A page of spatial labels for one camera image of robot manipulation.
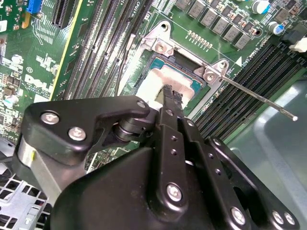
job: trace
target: silver screw head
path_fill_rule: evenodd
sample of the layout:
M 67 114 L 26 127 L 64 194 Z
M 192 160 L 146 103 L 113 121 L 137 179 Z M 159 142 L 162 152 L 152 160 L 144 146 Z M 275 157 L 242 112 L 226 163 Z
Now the silver screw head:
M 278 212 L 273 211 L 272 214 L 277 223 L 283 224 L 283 218 L 279 215 Z
M 169 109 L 166 110 L 166 113 L 167 113 L 168 115 L 170 115 L 170 116 L 174 115 L 174 113 L 173 113 L 171 110 L 169 110 Z
M 79 127 L 73 127 L 68 131 L 68 136 L 76 141 L 82 141 L 86 138 L 86 133 Z
M 194 126 L 194 123 L 191 120 L 187 120 L 189 126 Z
M 142 102 L 142 101 L 137 101 L 137 104 L 138 104 L 138 106 L 141 107 L 141 108 L 145 108 L 145 107 L 146 107 L 145 103 Z
M 287 220 L 290 224 L 295 225 L 295 221 L 294 221 L 294 219 L 292 218 L 292 216 L 291 216 L 289 213 L 285 212 L 285 213 L 284 213 L 284 217 L 286 217 L 286 220 Z
M 176 185 L 168 184 L 166 187 L 166 191 L 171 200 L 178 202 L 182 199 L 181 190 Z
M 47 113 L 44 113 L 40 116 L 40 119 L 48 124 L 48 125 L 54 125 L 56 124 L 57 122 L 59 122 L 59 117 L 58 115 L 54 114 L 54 113 L 51 113 L 51 112 L 47 112 Z
M 240 225 L 244 225 L 245 224 L 244 215 L 242 214 L 242 212 L 238 208 L 233 207 L 231 209 L 231 214 L 232 214 L 232 216 L 234 217 L 235 221 L 238 224 L 240 224 Z
M 214 143 L 218 146 L 221 146 L 221 143 L 217 139 L 213 139 Z
M 209 74 L 209 75 L 207 76 L 207 80 L 208 80 L 208 81 L 212 81 L 213 78 L 214 78 L 214 76 L 213 76 L 212 74 Z

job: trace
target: cable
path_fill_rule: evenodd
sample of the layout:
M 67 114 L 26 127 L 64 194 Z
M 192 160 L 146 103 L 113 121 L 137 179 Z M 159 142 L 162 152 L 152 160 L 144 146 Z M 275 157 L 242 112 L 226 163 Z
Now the cable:
M 129 50 L 130 50 L 130 48 L 132 46 L 134 38 L 135 38 L 135 34 L 131 34 L 130 38 L 128 40 L 127 46 L 126 46 L 126 51 L 125 51 L 123 60 L 122 60 L 122 62 L 120 64 L 120 66 L 119 66 L 118 76 L 117 76 L 116 85 L 115 85 L 115 92 L 114 92 L 114 96 L 115 97 L 118 96 L 120 80 L 121 80 L 121 77 L 122 77 L 122 74 L 123 74 L 123 70 L 124 70 L 124 66 L 126 64 L 126 61 L 127 61 L 127 58 L 128 58 L 128 54 L 129 54 Z

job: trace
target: black cable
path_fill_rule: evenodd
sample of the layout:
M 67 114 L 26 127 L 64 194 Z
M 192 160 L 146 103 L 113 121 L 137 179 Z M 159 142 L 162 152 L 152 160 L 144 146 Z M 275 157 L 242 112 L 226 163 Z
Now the black cable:
M 126 64 L 127 58 L 128 58 L 128 53 L 129 50 L 125 51 L 124 57 L 123 57 L 123 61 L 121 62 L 120 66 L 119 66 L 119 71 L 118 71 L 118 75 L 117 75 L 117 79 L 116 79 L 116 85 L 115 85 L 115 92 L 114 92 L 114 96 L 118 96 L 118 90 L 119 90 L 119 84 L 120 84 L 120 80 L 123 74 L 123 70 L 124 70 L 124 66 Z

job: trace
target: yellow strip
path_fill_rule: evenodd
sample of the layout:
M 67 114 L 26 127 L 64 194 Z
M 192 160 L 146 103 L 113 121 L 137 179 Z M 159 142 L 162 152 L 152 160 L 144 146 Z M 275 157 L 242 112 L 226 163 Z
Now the yellow strip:
M 69 42 L 71 41 L 72 32 L 73 32 L 73 30 L 75 28 L 75 24 L 77 22 L 77 18 L 78 18 L 78 15 L 79 15 L 79 11 L 80 11 L 80 8 L 81 8 L 82 1 L 83 0 L 79 0 L 78 6 L 77 6 L 77 9 L 76 9 L 76 13 L 75 13 L 75 15 L 73 17 L 70 34 L 69 34 L 67 42 L 65 44 L 65 48 L 64 48 L 64 51 L 63 51 L 62 59 L 61 59 L 61 62 L 59 63 L 59 70 L 57 72 L 56 78 L 55 78 L 54 83 L 53 83 L 53 91 L 52 91 L 52 93 L 50 94 L 50 97 L 49 97 L 50 101 L 51 101 L 51 98 L 53 96 L 55 87 L 56 87 L 58 79 L 59 79 L 59 74 L 60 74 L 61 69 L 62 69 L 62 65 L 63 65 L 64 59 L 65 59 L 65 56 L 66 56 L 66 52 L 67 52 L 67 49 L 68 49 Z

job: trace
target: white printed label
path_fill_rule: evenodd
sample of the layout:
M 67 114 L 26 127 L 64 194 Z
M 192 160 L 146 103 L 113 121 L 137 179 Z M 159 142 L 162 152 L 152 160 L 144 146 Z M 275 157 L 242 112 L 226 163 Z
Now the white printed label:
M 6 31 L 7 26 L 8 26 L 8 20 L 0 21 L 0 32 Z
M 35 94 L 34 103 L 36 102 L 48 102 L 49 99 L 46 97 L 42 97 L 41 95 Z

